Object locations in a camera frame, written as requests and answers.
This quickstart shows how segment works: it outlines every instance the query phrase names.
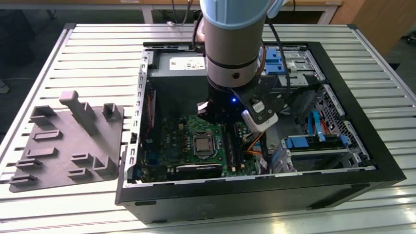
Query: floor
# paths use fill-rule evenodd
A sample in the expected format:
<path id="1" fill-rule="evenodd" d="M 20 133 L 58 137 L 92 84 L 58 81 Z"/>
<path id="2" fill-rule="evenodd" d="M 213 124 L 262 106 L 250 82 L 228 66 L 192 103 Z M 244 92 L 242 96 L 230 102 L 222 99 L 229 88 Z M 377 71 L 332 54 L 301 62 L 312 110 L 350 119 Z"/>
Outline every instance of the floor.
<path id="1" fill-rule="evenodd" d="M 142 23 L 141 13 L 136 10 L 120 11 L 57 11 L 57 18 L 49 20 L 42 10 L 25 11 L 25 16 L 36 33 L 30 41 L 30 47 L 36 54 L 34 61 L 22 67 L 6 67 L 0 63 L 0 79 L 10 88 L 8 94 L 0 94 L 0 142 L 6 133 L 21 103 L 26 97 L 37 74 L 42 68 L 49 52 L 58 38 L 65 23 Z M 182 19 L 184 11 L 177 12 L 177 18 Z M 154 23 L 164 23 L 169 12 L 153 11 Z M 188 15 L 186 22 L 192 22 L 193 16 Z M 388 62 L 401 63 L 397 74 L 416 92 L 416 45 L 408 45 L 401 40 L 386 56 Z"/>

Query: black cable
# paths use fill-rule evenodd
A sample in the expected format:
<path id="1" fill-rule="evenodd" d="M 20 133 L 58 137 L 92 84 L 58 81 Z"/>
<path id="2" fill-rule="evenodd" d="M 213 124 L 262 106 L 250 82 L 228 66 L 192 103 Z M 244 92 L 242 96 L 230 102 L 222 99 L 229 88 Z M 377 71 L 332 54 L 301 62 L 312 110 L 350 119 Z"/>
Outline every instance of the black cable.
<path id="1" fill-rule="evenodd" d="M 273 36 L 276 38 L 276 42 L 277 42 L 277 46 L 278 46 L 281 63 L 284 65 L 284 69 L 285 69 L 285 87 L 286 87 L 285 96 L 288 97 L 289 93 L 290 93 L 290 75 L 289 75 L 289 69 L 286 68 L 286 58 L 285 58 L 285 54 L 284 54 L 284 46 L 281 44 L 276 29 L 274 29 L 274 26 L 272 24 L 272 20 L 269 19 L 269 17 L 265 17 L 265 22 L 272 29 L 272 33 L 273 33 Z"/>
<path id="2" fill-rule="evenodd" d="M 197 17 L 197 20 L 196 20 L 196 24 L 194 24 L 194 28 L 193 28 L 193 33 L 192 33 L 192 50 L 194 50 L 196 53 L 202 53 L 200 48 L 196 47 L 196 33 L 197 33 L 197 28 L 200 27 L 200 23 L 201 23 L 201 20 L 202 20 L 202 12 L 200 13 L 200 16 Z"/>
<path id="3" fill-rule="evenodd" d="M 174 19 L 174 23 L 177 23 L 176 10 L 174 10 L 174 2 L 173 2 L 173 0 L 172 0 L 172 10 L 173 10 L 173 19 Z"/>
<path id="4" fill-rule="evenodd" d="M 184 13 L 182 22 L 181 22 L 180 24 L 168 22 L 168 25 L 169 25 L 169 26 L 182 26 L 182 25 L 184 25 L 184 23 L 186 22 L 188 12 L 189 12 L 189 10 L 190 10 L 190 5 L 192 5 L 192 3 L 193 3 L 193 0 L 188 0 L 188 6 L 186 6 L 186 11 L 185 11 L 185 13 Z"/>

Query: slotted metal worktable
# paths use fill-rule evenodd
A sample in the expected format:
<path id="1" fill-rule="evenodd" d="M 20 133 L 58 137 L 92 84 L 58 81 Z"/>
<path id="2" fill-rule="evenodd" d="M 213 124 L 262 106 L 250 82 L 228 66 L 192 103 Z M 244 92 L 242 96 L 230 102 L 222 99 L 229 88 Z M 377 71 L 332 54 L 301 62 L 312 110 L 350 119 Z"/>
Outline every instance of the slotted metal worktable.
<path id="1" fill-rule="evenodd" d="M 93 233 L 414 233 L 416 99 L 357 30 L 345 25 L 276 25 L 289 41 L 318 41 L 358 100 L 406 180 L 340 206 L 146 227 L 113 205 L 117 181 L 10 193 L 6 181 L 26 144 L 33 106 L 62 109 L 58 95 L 77 90 L 92 106 L 114 102 L 133 113 L 140 53 L 145 41 L 189 41 L 193 26 L 78 24 L 65 29 L 0 146 L 0 232 Z M 262 39 L 273 41 L 269 28 Z M 124 120 L 122 142 L 129 139 Z"/>

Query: label sticker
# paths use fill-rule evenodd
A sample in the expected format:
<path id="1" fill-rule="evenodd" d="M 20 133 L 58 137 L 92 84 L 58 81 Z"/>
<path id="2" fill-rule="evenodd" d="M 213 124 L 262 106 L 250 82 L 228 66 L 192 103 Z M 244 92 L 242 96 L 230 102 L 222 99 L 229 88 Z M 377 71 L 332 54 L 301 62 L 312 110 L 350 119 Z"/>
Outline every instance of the label sticker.
<path id="1" fill-rule="evenodd" d="M 338 1 L 328 1 L 325 2 L 326 5 L 340 5 Z"/>
<path id="2" fill-rule="evenodd" d="M 138 0 L 120 0 L 120 3 L 138 3 Z"/>
<path id="3" fill-rule="evenodd" d="M 262 158 L 260 159 L 260 164 L 264 168 L 266 168 L 266 161 Z"/>
<path id="4" fill-rule="evenodd" d="M 174 57 L 169 60 L 169 70 L 204 70 L 205 59 L 204 57 Z"/>

